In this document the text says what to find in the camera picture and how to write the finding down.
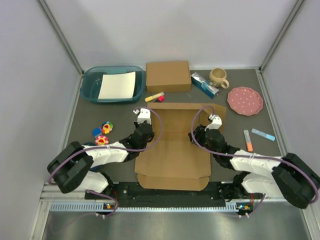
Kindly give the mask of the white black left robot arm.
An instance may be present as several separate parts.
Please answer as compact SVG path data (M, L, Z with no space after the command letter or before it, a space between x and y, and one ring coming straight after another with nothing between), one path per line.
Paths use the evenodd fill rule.
M137 121L135 130L128 137L105 146L82 145L71 142L47 166L55 184L63 194L74 190L91 190L102 198L109 198L114 191L113 183L105 173L93 168L110 163L125 163L137 158L155 134L150 119Z

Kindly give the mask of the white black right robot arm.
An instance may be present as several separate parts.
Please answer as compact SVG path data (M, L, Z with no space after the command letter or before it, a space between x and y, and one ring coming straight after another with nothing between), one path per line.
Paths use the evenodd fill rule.
M240 173L233 180L233 192L239 198L255 193L283 197L300 209L319 199L319 175L295 153L277 157L250 153L228 144L218 129L201 124L188 136L221 167Z

